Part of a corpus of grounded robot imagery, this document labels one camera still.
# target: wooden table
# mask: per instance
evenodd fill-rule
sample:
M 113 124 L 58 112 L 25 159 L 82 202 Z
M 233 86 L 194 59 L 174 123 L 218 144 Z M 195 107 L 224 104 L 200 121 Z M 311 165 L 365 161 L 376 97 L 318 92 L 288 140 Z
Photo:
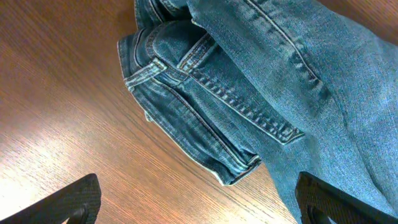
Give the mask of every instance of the wooden table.
M 1 1 L 0 28 L 0 220 L 94 172 L 99 224 L 295 223 L 264 166 L 221 187 L 145 121 L 116 51 L 133 0 Z

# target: belt loop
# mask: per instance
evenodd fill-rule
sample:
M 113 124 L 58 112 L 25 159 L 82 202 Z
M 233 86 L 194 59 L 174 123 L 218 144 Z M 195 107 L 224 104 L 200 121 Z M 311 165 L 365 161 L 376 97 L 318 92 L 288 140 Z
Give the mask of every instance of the belt loop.
M 133 91 L 134 86 L 148 81 L 150 78 L 164 72 L 167 66 L 155 57 L 148 65 L 134 72 L 130 77 L 124 79 L 127 88 Z

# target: denim fabric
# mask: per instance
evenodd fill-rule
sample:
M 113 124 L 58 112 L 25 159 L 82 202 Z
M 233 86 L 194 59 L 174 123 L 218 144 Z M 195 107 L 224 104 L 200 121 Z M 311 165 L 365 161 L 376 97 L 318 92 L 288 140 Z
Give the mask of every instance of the denim fabric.
M 298 222 L 300 171 L 397 216 L 397 47 L 309 0 L 136 0 L 136 18 L 127 87 L 222 184 L 261 158 Z

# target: wood grain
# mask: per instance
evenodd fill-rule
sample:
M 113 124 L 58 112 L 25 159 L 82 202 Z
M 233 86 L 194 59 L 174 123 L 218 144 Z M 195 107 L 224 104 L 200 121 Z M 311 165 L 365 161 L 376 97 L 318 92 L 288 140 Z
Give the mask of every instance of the wood grain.
M 382 39 L 398 45 L 398 1 L 318 0 L 329 9 L 364 25 Z
M 295 223 L 263 166 L 221 187 L 145 121 L 116 52 L 132 0 L 1 1 L 0 28 L 0 219 L 94 172 L 99 224 Z

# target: black plastic object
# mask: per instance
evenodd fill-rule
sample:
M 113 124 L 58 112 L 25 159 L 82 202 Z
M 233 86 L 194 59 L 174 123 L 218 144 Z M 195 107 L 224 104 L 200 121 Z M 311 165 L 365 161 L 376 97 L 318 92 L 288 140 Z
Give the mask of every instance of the black plastic object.
M 378 223 L 395 224 L 398 219 L 348 195 L 319 178 L 301 172 L 295 189 L 303 224 Z
M 41 201 L 8 217 L 0 224 L 92 224 L 101 206 L 101 189 L 95 174 L 88 174 Z

